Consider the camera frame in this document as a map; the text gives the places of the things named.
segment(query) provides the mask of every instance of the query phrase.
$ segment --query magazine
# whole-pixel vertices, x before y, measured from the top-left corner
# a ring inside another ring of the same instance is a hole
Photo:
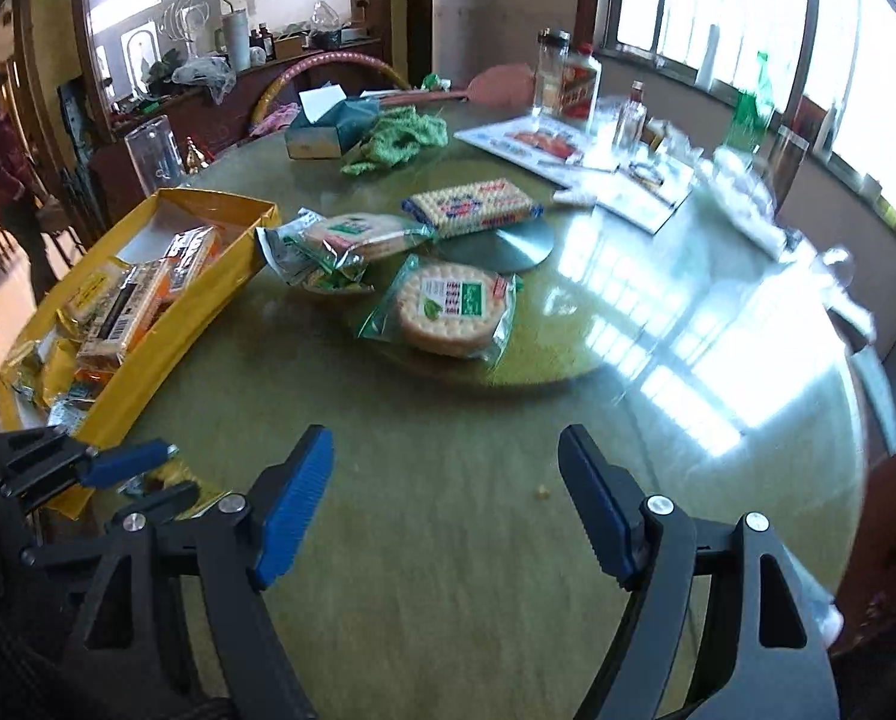
[[[675,213],[688,194],[682,186],[668,182],[664,194],[654,194],[624,172],[615,172],[618,159],[607,143],[547,117],[523,116],[509,122],[485,124],[455,133],[495,156],[514,162],[566,189],[590,191],[598,204],[652,235]],[[595,170],[581,170],[579,167]]]

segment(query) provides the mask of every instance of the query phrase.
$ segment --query blue gripper pad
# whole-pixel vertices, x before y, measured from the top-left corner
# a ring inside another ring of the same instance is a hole
[[[87,471],[79,474],[79,482],[86,488],[109,488],[145,471],[157,469],[168,460],[171,445],[161,439],[116,446],[106,449],[92,459]]]
[[[648,564],[645,493],[632,474],[605,461],[581,425],[561,432],[558,469],[603,572],[626,586]]]
[[[288,460],[262,471],[252,486],[248,501],[258,547],[254,579],[259,589],[291,569],[328,485],[334,458],[331,431],[311,425]]]

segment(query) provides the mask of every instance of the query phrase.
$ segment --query metal plate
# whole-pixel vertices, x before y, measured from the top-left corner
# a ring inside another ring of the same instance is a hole
[[[437,244],[440,257],[455,263],[516,274],[540,265],[555,248],[555,231],[544,218],[530,218],[507,227],[459,235]]]

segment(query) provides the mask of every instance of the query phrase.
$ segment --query round biscuit package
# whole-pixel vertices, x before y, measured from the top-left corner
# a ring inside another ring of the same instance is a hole
[[[512,334],[514,305],[513,277],[413,254],[358,335],[496,365]]]

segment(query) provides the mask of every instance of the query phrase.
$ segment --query green tabletop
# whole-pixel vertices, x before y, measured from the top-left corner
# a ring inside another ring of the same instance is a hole
[[[453,130],[506,115],[442,113]],[[394,212],[415,191],[499,176],[551,199],[551,184],[454,140],[350,178],[335,162],[291,162],[275,134],[193,185],[272,200],[288,220],[300,206]],[[324,718],[574,714],[627,595],[600,573],[558,475],[571,423],[645,490],[696,517],[757,509],[826,586],[843,573],[861,420],[806,272],[771,263],[694,197],[653,237],[603,210],[546,218],[557,244],[524,274],[497,370],[356,340],[365,306],[335,311],[263,271],[131,433],[165,437],[197,474],[246,490],[308,424],[333,430],[324,500],[264,596]],[[690,675],[697,595],[668,709]]]

